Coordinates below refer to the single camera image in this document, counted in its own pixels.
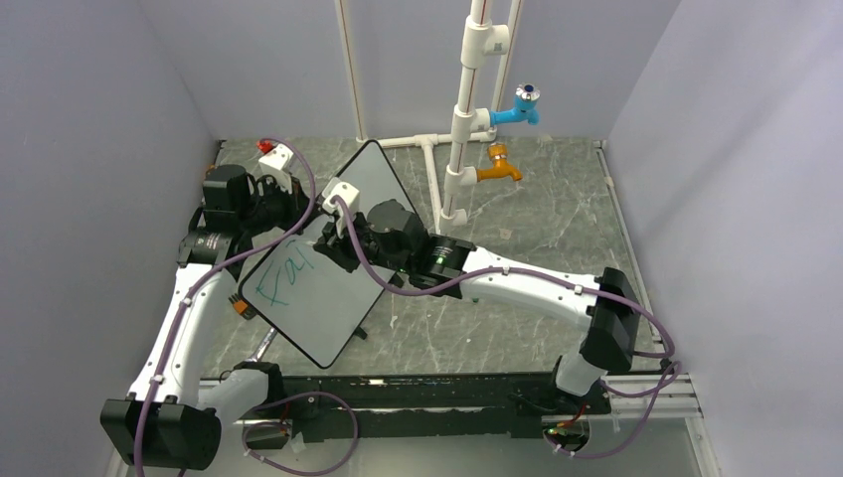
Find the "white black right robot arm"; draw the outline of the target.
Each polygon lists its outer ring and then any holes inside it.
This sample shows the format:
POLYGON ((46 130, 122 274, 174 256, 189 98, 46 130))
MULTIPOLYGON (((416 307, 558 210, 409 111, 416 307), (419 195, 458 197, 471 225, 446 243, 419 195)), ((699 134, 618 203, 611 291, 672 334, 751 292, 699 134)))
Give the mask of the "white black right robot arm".
POLYGON ((547 388, 556 410, 575 410, 602 377, 630 370, 642 311, 621 270, 576 274, 518 262, 471 241, 429 233, 396 200, 363 214, 333 196, 323 209, 333 222, 315 251, 347 272, 364 267, 394 294, 492 300, 582 328, 583 338, 561 356, 547 388))

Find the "black framed whiteboard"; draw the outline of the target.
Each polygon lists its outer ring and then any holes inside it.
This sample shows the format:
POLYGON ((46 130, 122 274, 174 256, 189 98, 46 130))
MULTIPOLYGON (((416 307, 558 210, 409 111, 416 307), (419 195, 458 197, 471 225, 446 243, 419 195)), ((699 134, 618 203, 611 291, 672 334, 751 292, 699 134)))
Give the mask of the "black framed whiteboard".
MULTIPOLYGON (((360 191, 359 210, 395 199, 416 207, 381 145, 369 140, 332 182, 360 191)), ((239 285, 240 297, 320 369, 331 367, 383 293, 363 267, 347 272, 313 250, 329 217, 319 217, 300 235, 271 248, 239 285)))

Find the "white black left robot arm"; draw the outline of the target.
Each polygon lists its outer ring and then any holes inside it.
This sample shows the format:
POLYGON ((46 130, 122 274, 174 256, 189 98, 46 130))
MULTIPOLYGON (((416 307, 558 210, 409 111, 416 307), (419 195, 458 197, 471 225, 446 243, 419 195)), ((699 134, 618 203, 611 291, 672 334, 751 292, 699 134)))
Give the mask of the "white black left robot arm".
POLYGON ((148 468, 207 469, 226 428, 251 409, 274 416, 286 400, 277 365, 243 361, 205 392, 200 381, 222 308, 256 252, 253 237, 299 232, 312 219, 315 189, 304 189, 286 166, 265 166, 255 176, 223 165, 206 173, 202 192, 179 244, 173 295, 153 349, 126 396, 108 399, 100 412, 103 430, 138 476, 148 468))

